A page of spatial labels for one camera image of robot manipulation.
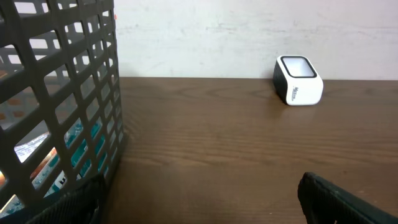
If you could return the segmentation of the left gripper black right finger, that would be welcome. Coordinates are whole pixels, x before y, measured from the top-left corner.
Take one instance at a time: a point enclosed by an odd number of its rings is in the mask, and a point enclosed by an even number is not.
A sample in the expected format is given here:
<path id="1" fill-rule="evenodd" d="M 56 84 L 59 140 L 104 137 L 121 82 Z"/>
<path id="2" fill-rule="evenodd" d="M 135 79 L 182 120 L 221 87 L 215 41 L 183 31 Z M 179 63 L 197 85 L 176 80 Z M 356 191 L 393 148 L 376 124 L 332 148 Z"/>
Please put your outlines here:
<path id="1" fill-rule="evenodd" d="M 397 223 L 397 217 L 313 172 L 303 174 L 297 194 L 307 223 Z"/>

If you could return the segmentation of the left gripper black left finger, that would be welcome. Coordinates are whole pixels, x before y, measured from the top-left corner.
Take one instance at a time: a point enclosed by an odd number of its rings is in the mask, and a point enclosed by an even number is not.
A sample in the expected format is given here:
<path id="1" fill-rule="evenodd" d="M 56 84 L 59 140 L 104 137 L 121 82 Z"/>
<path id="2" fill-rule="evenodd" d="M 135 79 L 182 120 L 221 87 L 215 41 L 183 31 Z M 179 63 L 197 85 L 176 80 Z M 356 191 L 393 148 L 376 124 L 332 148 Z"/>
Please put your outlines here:
<path id="1" fill-rule="evenodd" d="M 98 174 L 74 190 L 57 192 L 29 212 L 26 223 L 98 224 L 106 196 L 104 175 Z"/>

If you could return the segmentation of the teal mouthwash bottle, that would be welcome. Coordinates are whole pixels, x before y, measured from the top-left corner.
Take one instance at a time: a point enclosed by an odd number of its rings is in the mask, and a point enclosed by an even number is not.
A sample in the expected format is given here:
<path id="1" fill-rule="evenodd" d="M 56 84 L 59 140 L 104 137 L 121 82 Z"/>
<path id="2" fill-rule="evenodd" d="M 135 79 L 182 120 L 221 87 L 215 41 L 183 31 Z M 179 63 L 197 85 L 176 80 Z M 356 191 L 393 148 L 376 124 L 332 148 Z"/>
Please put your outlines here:
<path id="1" fill-rule="evenodd" d="M 74 142 L 74 140 L 78 137 L 78 135 L 82 132 L 83 126 L 82 124 L 78 123 L 74 126 L 71 127 L 69 131 L 64 135 L 64 141 L 66 146 L 71 146 L 71 144 Z M 83 154 L 88 150 L 88 146 L 85 140 L 82 140 L 81 144 L 77 147 L 76 151 L 72 155 L 72 158 L 70 159 L 72 167 L 75 167 L 78 162 L 80 161 L 81 157 Z M 42 163 L 38 166 L 38 171 L 35 173 L 32 173 L 32 185 L 35 188 L 38 188 L 41 186 L 42 182 L 49 176 L 49 174 L 52 173 L 53 168 L 55 165 L 58 163 L 58 160 L 60 159 L 59 155 L 57 154 L 57 150 L 53 148 L 49 154 L 46 156 L 46 158 L 42 161 Z M 76 176 L 76 179 L 79 180 L 81 179 L 88 171 L 88 169 L 91 167 L 91 161 L 87 160 L 84 165 L 82 166 L 81 170 Z M 67 177 L 64 173 L 64 171 L 61 171 L 51 187 L 48 189 L 47 193 L 45 196 L 48 196 L 54 192 L 59 191 L 60 189 L 63 188 L 65 185 L 65 182 L 67 181 Z"/>

